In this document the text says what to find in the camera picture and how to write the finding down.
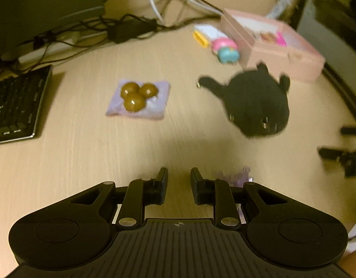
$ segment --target plush toy ear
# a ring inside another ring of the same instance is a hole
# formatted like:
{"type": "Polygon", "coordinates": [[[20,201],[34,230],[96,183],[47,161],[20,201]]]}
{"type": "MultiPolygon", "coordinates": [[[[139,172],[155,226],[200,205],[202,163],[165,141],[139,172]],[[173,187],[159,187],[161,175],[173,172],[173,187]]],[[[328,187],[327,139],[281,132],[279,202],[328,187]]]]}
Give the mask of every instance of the plush toy ear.
{"type": "Polygon", "coordinates": [[[287,93],[290,88],[290,78],[286,74],[282,74],[279,79],[279,86],[287,93]]]}
{"type": "Polygon", "coordinates": [[[218,83],[215,79],[210,76],[201,76],[199,78],[198,85],[209,89],[216,97],[223,97],[223,85],[218,83]]]}
{"type": "Polygon", "coordinates": [[[259,64],[256,65],[256,68],[257,68],[258,70],[260,70],[260,71],[264,71],[264,72],[269,73],[266,64],[263,63],[262,61],[261,61],[259,64]]]}

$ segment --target pink box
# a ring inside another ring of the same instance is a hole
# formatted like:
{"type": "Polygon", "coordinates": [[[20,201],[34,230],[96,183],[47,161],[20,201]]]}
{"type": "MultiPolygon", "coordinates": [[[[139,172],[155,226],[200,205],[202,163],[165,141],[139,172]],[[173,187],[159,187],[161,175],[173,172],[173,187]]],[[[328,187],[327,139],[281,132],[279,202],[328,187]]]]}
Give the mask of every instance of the pink box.
{"type": "Polygon", "coordinates": [[[291,79],[315,82],[325,64],[325,58],[284,22],[225,9],[220,29],[238,45],[243,69],[255,68],[258,62],[263,61],[275,78],[285,73],[291,79]],[[263,42],[253,35],[257,32],[280,32],[287,46],[263,42]]]}

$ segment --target chair leg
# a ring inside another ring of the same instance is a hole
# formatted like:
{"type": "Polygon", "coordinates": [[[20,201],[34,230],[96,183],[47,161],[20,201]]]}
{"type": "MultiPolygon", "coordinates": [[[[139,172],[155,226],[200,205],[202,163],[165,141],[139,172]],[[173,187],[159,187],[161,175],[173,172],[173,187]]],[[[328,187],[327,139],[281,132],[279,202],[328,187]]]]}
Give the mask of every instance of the chair leg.
{"type": "Polygon", "coordinates": [[[356,177],[356,159],[348,160],[346,163],[343,163],[342,166],[345,170],[345,177],[356,177]]]}
{"type": "Polygon", "coordinates": [[[345,156],[348,152],[343,150],[331,149],[327,147],[321,147],[318,149],[318,154],[323,159],[334,160],[340,162],[340,158],[345,156]]]}
{"type": "Polygon", "coordinates": [[[340,133],[342,135],[356,135],[356,127],[352,127],[352,126],[343,126],[340,129],[340,133]]]}

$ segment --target desk surface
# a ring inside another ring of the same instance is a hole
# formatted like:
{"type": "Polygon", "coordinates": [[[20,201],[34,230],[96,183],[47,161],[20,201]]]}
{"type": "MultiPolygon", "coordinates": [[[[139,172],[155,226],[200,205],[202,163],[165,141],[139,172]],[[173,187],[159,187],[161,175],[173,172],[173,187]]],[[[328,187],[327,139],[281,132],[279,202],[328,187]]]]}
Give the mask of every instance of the desk surface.
{"type": "Polygon", "coordinates": [[[145,41],[111,45],[56,66],[49,82],[41,137],[0,145],[0,278],[16,266],[8,232],[16,220],[102,181],[126,186],[169,169],[166,201],[146,216],[212,216],[196,206],[189,170],[203,176],[250,166],[254,181],[327,212],[347,228],[356,221],[356,179],[343,178],[334,163],[323,165],[319,145],[356,146],[339,134],[353,117],[322,76],[315,84],[291,82],[290,120],[281,134],[247,139],[231,124],[199,75],[225,82],[239,66],[221,65],[192,37],[192,27],[145,41]],[[120,79],[167,80],[165,118],[146,121],[106,117],[120,79]]]}

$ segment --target monitor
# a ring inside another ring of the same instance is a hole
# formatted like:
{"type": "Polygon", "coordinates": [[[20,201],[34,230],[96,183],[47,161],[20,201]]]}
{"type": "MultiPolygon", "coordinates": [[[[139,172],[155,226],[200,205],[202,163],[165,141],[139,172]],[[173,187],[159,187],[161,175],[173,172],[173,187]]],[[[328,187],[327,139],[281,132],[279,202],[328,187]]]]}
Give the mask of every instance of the monitor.
{"type": "Polygon", "coordinates": [[[0,0],[0,55],[46,31],[103,13],[103,0],[0,0]]]}

